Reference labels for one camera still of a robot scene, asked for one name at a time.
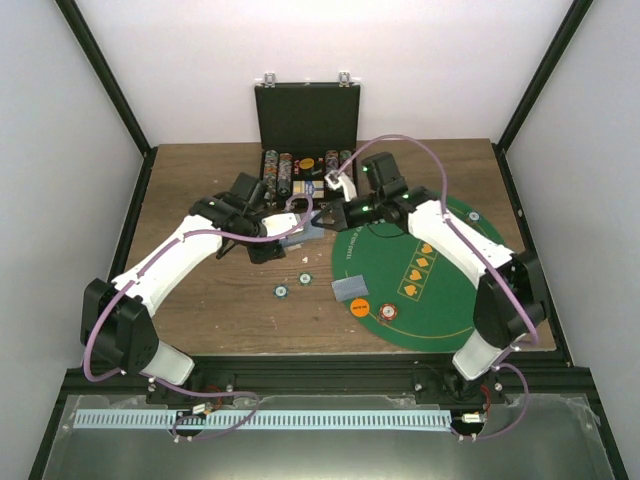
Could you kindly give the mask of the red poker chip stack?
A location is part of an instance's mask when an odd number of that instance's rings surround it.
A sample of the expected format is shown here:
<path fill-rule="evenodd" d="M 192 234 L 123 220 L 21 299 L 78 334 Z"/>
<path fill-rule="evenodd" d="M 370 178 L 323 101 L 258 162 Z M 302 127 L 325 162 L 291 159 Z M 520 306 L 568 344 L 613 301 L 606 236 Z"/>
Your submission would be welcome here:
<path fill-rule="evenodd" d="M 398 307 L 393 303 L 384 303 L 378 311 L 378 321 L 390 324 L 398 316 Z"/>

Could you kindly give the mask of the orange big blind button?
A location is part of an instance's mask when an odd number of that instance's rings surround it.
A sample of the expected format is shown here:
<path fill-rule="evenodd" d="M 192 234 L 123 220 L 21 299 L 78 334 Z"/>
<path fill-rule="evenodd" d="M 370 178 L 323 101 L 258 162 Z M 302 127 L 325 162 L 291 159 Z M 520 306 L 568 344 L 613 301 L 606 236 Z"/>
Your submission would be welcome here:
<path fill-rule="evenodd" d="M 365 298 L 355 298 L 351 301 L 349 309 L 356 318 L 364 318 L 370 313 L 370 304 Z"/>

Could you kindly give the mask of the blue poker chip stack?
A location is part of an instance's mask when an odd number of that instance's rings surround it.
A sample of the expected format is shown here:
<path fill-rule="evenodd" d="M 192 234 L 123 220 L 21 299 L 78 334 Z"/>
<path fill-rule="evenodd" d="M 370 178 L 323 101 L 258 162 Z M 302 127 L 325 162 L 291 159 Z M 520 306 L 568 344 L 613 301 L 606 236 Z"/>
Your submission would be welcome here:
<path fill-rule="evenodd" d="M 274 287 L 273 294 L 278 299 L 286 298 L 289 294 L 289 288 L 284 284 L 279 284 Z"/>

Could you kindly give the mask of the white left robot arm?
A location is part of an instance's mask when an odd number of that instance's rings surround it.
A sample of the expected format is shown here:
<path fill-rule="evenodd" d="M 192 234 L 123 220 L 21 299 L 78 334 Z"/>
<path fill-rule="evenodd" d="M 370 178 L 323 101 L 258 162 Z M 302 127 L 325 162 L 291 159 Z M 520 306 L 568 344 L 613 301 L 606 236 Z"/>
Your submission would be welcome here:
<path fill-rule="evenodd" d="M 160 340 L 153 318 L 179 283 L 210 256 L 221 258 L 237 245 L 260 264 L 283 257 L 280 243 L 296 230 L 292 212 L 266 211 L 266 187 L 241 173 L 231 189 L 196 201 L 176 230 L 142 261 L 110 281 L 93 280 L 82 309 L 82 367 L 92 382 L 104 380 L 91 370 L 98 356 L 114 374 L 141 374 L 169 383 L 181 403 L 196 402 L 204 392 L 194 360 Z"/>

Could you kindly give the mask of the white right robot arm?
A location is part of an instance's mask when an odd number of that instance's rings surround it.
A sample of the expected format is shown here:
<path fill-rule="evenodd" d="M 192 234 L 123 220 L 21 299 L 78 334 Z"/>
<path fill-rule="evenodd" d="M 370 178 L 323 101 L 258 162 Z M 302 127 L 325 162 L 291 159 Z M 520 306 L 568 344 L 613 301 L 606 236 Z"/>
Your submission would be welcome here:
<path fill-rule="evenodd" d="M 342 170 L 325 176 L 343 196 L 325 206 L 312 224 L 334 231 L 383 220 L 427 243 L 461 271 L 476 290 L 473 331 L 453 355 L 456 370 L 444 378 L 447 396 L 458 403 L 472 399 L 480 380 L 519 345 L 525 335 L 538 339 L 537 327 L 550 315 L 542 266 L 531 251 L 515 253 L 474 230 L 447 207 L 446 195 L 411 188 L 392 154 L 364 160 L 371 189 L 359 195 Z"/>

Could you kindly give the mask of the grey playing card deck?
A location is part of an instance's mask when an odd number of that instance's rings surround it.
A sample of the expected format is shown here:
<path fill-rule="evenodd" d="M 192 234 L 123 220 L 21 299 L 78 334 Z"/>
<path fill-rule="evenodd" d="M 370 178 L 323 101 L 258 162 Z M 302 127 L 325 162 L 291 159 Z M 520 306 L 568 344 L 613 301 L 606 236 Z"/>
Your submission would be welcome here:
<path fill-rule="evenodd" d="M 301 245 L 310 240 L 320 239 L 324 236 L 325 230 L 311 223 L 306 223 L 300 232 L 293 233 L 292 235 L 280 240 L 280 244 L 285 248 L 293 248 L 297 245 Z"/>

